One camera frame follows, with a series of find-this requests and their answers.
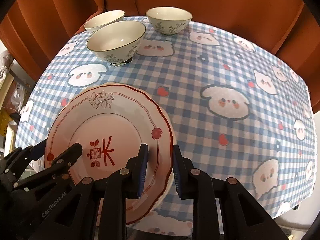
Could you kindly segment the blue checkered cartoon tablecloth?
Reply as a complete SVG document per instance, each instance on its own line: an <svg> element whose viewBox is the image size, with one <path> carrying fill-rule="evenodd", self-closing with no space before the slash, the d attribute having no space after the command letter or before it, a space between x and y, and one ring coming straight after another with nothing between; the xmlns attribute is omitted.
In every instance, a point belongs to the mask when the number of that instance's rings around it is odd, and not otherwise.
<svg viewBox="0 0 320 240"><path fill-rule="evenodd" d="M36 84L16 146L46 139L72 98L86 88L124 83L148 92L169 115L182 154L212 177L235 177L273 217L310 197L317 139L309 90L286 63L225 30L191 22L165 36L148 19L133 60L99 60L83 32L58 52Z"/></svg>

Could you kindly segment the cream plate with yellow flowers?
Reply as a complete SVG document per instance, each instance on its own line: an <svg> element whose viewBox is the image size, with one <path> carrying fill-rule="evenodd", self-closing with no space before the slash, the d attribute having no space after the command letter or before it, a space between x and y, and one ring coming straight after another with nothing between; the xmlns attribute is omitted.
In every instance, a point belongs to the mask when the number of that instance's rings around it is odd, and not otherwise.
<svg viewBox="0 0 320 240"><path fill-rule="evenodd" d="M99 146L102 163L96 174L104 178L137 155L141 144L149 148L142 196L127 203L126 222L144 218L164 198L172 184L172 146L175 136L168 115L151 96L138 88L110 83L94 98L102 113Z"/></svg>

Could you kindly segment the green floral bowl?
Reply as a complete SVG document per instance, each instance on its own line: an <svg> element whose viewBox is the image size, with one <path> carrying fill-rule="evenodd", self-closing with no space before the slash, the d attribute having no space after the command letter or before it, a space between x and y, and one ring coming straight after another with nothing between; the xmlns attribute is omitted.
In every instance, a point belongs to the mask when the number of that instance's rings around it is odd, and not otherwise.
<svg viewBox="0 0 320 240"><path fill-rule="evenodd" d="M187 27L193 15L176 7L155 7L146 12L153 28L164 35L174 35Z"/></svg>
<svg viewBox="0 0 320 240"><path fill-rule="evenodd" d="M137 54L146 33L139 21L119 21L102 27L88 39L87 49L103 61L121 66Z"/></svg>
<svg viewBox="0 0 320 240"><path fill-rule="evenodd" d="M112 10L103 12L97 16L94 16L84 24L84 29L90 34L95 33L102 27L109 25L114 22L119 22L124 19L125 11L123 10Z"/></svg>

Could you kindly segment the orange curtain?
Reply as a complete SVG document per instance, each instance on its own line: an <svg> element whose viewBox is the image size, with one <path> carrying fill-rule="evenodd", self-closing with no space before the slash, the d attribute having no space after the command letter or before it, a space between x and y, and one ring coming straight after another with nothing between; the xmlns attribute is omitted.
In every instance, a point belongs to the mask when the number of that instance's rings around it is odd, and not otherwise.
<svg viewBox="0 0 320 240"><path fill-rule="evenodd" d="M319 111L319 0L1 0L1 41L34 80L84 23L108 10L143 16L154 7L189 11L196 22L246 38L306 82Z"/></svg>

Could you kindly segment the pink plate with red rim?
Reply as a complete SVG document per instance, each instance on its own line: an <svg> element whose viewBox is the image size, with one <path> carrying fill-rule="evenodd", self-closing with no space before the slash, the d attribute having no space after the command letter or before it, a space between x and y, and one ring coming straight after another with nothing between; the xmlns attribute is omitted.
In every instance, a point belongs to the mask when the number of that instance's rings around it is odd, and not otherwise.
<svg viewBox="0 0 320 240"><path fill-rule="evenodd" d="M148 146L148 165L142 196L127 200L126 222L145 217L165 197L172 184L174 131L165 111L138 88L108 83L85 90L57 116L48 134L44 166L79 143L82 155L69 169L75 183L85 177L103 179L124 168Z"/></svg>

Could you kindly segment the wooden shelf clutter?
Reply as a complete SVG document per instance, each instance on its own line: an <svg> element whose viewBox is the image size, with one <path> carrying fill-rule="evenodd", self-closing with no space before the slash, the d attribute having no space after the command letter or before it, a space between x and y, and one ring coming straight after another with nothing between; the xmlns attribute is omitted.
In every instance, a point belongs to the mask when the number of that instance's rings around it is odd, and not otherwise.
<svg viewBox="0 0 320 240"><path fill-rule="evenodd" d="M1 71L1 157L15 148L21 108L26 104L35 81L13 60L8 73Z"/></svg>

